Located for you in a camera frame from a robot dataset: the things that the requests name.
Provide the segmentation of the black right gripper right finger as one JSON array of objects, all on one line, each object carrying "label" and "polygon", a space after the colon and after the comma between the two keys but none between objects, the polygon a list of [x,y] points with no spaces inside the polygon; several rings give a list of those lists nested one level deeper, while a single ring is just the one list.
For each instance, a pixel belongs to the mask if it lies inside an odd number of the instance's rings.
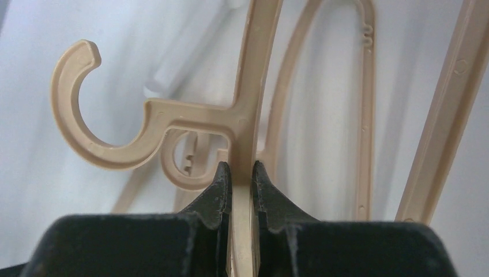
[{"label": "black right gripper right finger", "polygon": [[331,222],[295,205],[255,162],[259,276],[456,276],[439,237],[409,222]]}]

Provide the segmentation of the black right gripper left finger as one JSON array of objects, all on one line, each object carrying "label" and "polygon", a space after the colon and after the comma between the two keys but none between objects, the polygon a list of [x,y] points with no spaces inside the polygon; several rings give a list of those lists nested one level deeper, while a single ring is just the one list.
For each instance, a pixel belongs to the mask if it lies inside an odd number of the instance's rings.
[{"label": "black right gripper left finger", "polygon": [[231,171],[176,214],[69,215],[45,232],[22,276],[226,276]]}]

